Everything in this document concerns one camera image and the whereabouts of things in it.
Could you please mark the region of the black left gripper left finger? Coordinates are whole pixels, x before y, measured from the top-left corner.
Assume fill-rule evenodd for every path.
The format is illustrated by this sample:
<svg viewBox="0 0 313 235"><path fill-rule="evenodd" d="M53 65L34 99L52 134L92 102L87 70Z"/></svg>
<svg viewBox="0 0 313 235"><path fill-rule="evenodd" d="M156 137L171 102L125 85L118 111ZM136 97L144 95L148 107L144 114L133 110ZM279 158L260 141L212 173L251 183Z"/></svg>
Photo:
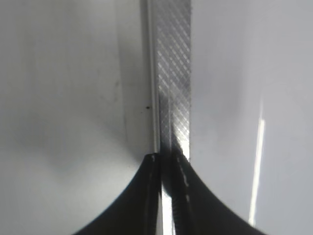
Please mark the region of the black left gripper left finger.
<svg viewBox="0 0 313 235"><path fill-rule="evenodd" d="M154 235L161 186L160 156L145 155L123 192L77 235Z"/></svg>

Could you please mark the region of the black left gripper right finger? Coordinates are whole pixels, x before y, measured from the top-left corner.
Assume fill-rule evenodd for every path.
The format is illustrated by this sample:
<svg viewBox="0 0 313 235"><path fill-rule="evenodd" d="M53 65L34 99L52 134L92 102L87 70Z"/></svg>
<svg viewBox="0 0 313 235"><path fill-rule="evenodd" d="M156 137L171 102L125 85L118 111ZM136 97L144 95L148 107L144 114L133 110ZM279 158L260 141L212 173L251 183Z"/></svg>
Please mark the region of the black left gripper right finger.
<svg viewBox="0 0 313 235"><path fill-rule="evenodd" d="M162 157L164 186L177 235L261 235L229 209L200 179L178 147Z"/></svg>

